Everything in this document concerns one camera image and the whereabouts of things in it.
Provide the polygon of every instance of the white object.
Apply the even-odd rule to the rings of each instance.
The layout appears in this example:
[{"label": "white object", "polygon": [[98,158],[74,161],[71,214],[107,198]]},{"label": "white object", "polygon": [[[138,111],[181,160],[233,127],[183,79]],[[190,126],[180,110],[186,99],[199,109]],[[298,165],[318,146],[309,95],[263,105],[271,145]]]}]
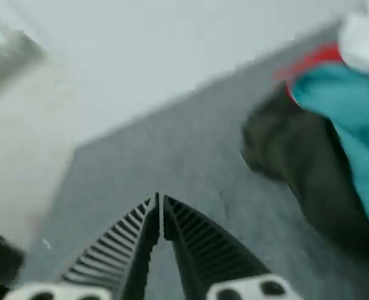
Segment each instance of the white object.
[{"label": "white object", "polygon": [[[284,294],[266,295],[261,285],[267,282],[279,284]],[[239,299],[249,300],[302,300],[302,298],[291,288],[287,281],[283,278],[274,275],[263,275],[256,277],[249,277],[239,280],[227,281],[214,284],[211,286],[207,294],[207,300],[220,300],[219,293],[222,291],[233,291],[238,293]]]},{"label": "white object", "polygon": [[111,300],[110,293],[98,287],[73,286],[67,284],[31,283],[7,294],[4,300]]},{"label": "white object", "polygon": [[0,235],[23,250],[50,211],[73,156],[61,111],[74,103],[64,69],[21,32],[0,46]]},{"label": "white object", "polygon": [[366,9],[345,19],[339,33],[339,48],[348,66],[369,74],[369,1]]}]

